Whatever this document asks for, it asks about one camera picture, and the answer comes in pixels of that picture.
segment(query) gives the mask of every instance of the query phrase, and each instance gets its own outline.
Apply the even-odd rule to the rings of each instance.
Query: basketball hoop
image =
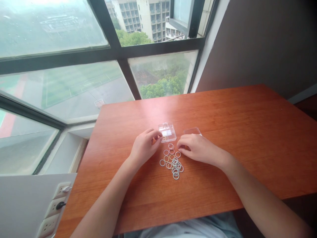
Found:
[[[95,106],[98,107],[98,109],[100,109],[103,104],[105,104],[105,102],[102,99],[95,101]]]

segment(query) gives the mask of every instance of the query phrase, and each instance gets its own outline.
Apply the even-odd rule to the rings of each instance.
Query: hand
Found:
[[[193,160],[211,164],[220,169],[223,169],[228,160],[233,158],[230,153],[214,145],[205,137],[196,134],[182,135],[177,142],[177,148]]]
[[[142,132],[134,141],[129,159],[139,169],[158,150],[162,141],[162,133],[153,128]]]

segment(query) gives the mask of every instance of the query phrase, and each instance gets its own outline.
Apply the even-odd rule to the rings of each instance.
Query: finger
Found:
[[[154,129],[153,128],[149,128],[149,129],[145,130],[143,133],[147,134],[147,133],[149,133],[151,131],[154,131]]]
[[[156,136],[163,136],[162,135],[162,133],[161,132],[159,132],[159,131],[151,131],[151,132],[149,132],[148,134],[147,134],[147,136],[149,137],[149,138],[153,138],[153,137],[156,137]]]
[[[190,150],[186,150],[183,148],[178,149],[179,152],[181,152],[183,155],[186,155],[189,158],[192,158],[193,152]]]
[[[160,137],[157,139],[157,141],[152,145],[152,148],[154,151],[157,151],[160,144],[161,144],[161,141],[162,141],[163,137]]]
[[[190,137],[191,137],[190,134],[185,134],[185,135],[182,135],[182,136],[181,136],[181,139],[190,138]]]
[[[177,148],[179,149],[182,145],[187,145],[188,147],[190,147],[190,142],[191,140],[189,138],[179,139],[179,141],[177,142]]]

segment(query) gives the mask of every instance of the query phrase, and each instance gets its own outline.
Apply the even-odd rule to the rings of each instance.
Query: light blue clothing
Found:
[[[124,234],[124,238],[242,238],[232,212]]]

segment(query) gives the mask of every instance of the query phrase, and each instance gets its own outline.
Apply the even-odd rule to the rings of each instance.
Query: power socket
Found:
[[[39,234],[37,235],[38,238],[47,237],[49,234],[52,234],[55,226],[57,224],[59,214],[46,218],[42,221]]]
[[[66,197],[61,197],[58,199],[54,199],[51,201],[49,205],[49,209],[46,212],[45,218],[51,217],[53,215],[56,215],[62,211],[62,209],[56,210],[56,206],[60,202],[65,202]]]
[[[56,189],[56,192],[55,192],[55,195],[53,197],[53,199],[57,199],[57,198],[61,198],[61,197],[66,197],[67,193],[64,193],[63,192],[63,189],[67,186],[70,186],[71,182],[63,182],[63,183],[60,183],[58,186],[57,186],[57,189]]]

